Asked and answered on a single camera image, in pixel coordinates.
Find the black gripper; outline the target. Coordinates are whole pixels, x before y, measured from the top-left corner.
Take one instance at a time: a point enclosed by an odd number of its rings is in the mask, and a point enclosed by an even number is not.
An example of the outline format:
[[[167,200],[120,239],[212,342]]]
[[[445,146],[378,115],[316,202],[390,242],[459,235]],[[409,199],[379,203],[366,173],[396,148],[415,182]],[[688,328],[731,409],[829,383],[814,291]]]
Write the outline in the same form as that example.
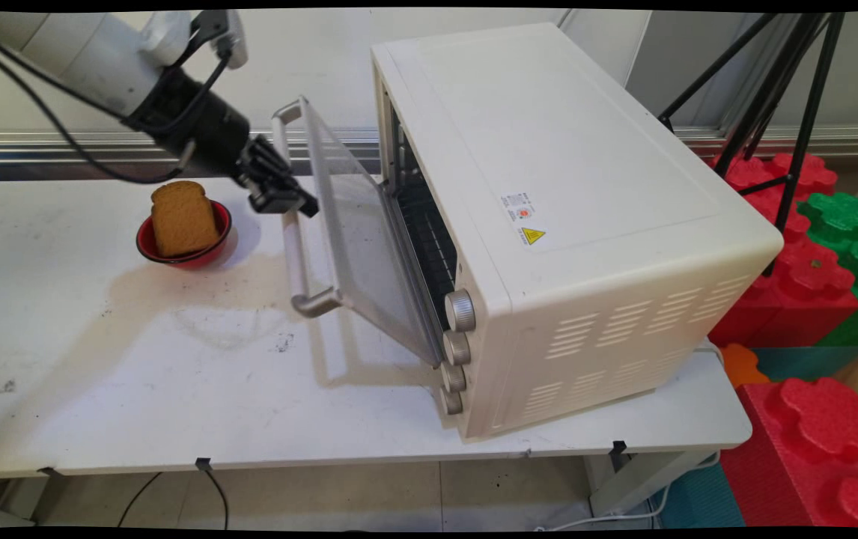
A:
[[[203,83],[190,78],[183,68],[165,68],[125,125],[147,134],[178,158],[193,142],[189,166],[237,180],[249,191],[249,204],[257,213],[297,211],[314,217],[319,211],[317,199],[291,177],[288,161],[270,140],[262,134],[250,139],[249,121],[213,90],[201,94],[203,89]],[[240,175],[238,166],[243,150],[247,175]]]

